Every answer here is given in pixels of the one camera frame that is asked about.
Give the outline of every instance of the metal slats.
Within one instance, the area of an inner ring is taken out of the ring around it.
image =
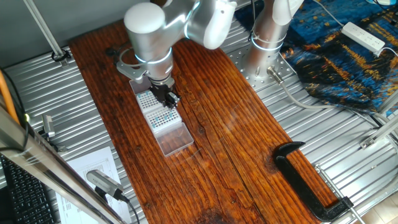
[[[69,62],[68,67],[62,68],[59,63],[51,59],[50,54],[46,54],[8,68],[6,71],[17,85],[33,128],[36,130],[41,128],[42,114],[52,116],[57,135],[51,140],[57,145],[67,147],[67,152],[60,153],[66,161],[106,146],[111,147],[126,196],[142,218],[141,223],[145,223],[147,221],[144,213],[83,77],[75,61],[71,59]],[[0,187],[4,185],[6,185],[4,176],[1,175]],[[56,211],[56,218],[60,221],[55,192],[49,190],[49,194]],[[136,219],[134,213],[131,209],[130,212],[134,221]]]
[[[238,8],[249,3],[238,1]],[[221,48],[229,54],[245,47],[248,45],[248,35],[249,32],[234,20],[228,38]],[[52,140],[68,148],[67,152],[60,153],[66,161],[106,146],[111,147],[125,193],[136,207],[141,223],[147,223],[74,60],[70,60],[69,67],[61,68],[59,63],[52,61],[50,54],[46,54],[8,68],[7,72],[21,92],[26,110],[32,119],[30,123],[35,129],[41,127],[41,114],[52,115],[57,134]],[[317,99],[309,96],[303,89],[296,75],[285,77],[285,84],[302,103],[320,105]],[[321,164],[332,181],[354,204],[357,205],[375,192],[383,190],[397,175],[398,158],[390,141],[378,142],[366,150],[360,148],[359,143],[364,137],[375,131],[363,118],[339,108],[303,109],[293,104],[276,83],[258,90],[257,94],[294,141],[307,143],[301,148],[306,158],[312,164]],[[0,169],[0,187],[5,185]],[[375,199],[368,208],[391,193],[392,191],[386,192],[384,197]],[[55,192],[50,190],[49,194],[58,211]],[[132,220],[135,220],[131,210],[130,214]]]

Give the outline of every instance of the clamp handle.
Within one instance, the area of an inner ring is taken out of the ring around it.
[[[279,147],[274,154],[276,166],[310,211],[319,220],[332,222],[354,205],[348,197],[343,197],[336,205],[330,208],[325,208],[322,205],[321,201],[319,201],[311,188],[287,159],[287,155],[296,151],[304,144],[304,142],[291,142]]]

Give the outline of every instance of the wooden surface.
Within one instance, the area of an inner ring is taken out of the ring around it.
[[[320,223],[272,161],[290,138],[222,50],[174,45],[178,112],[195,143],[164,157],[129,80],[104,54],[125,41],[117,22],[70,48],[149,223]],[[324,205],[336,200],[301,152],[289,159]]]

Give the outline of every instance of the paper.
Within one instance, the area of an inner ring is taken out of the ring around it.
[[[82,177],[90,187],[93,189],[95,185],[87,181],[86,174],[88,171],[98,169],[116,182],[120,183],[118,171],[113,160],[112,152],[110,147],[100,149],[92,152],[78,159],[69,161],[68,164]],[[110,207],[126,222],[131,223],[131,217],[129,214],[129,208],[125,202],[117,201],[109,195],[106,195],[106,199]],[[58,209],[61,216],[62,224],[97,224],[98,222],[81,211],[74,204],[57,194]]]

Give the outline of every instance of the power strip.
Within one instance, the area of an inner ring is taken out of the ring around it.
[[[374,53],[380,51],[385,44],[382,40],[352,22],[348,22],[341,30],[341,33]]]

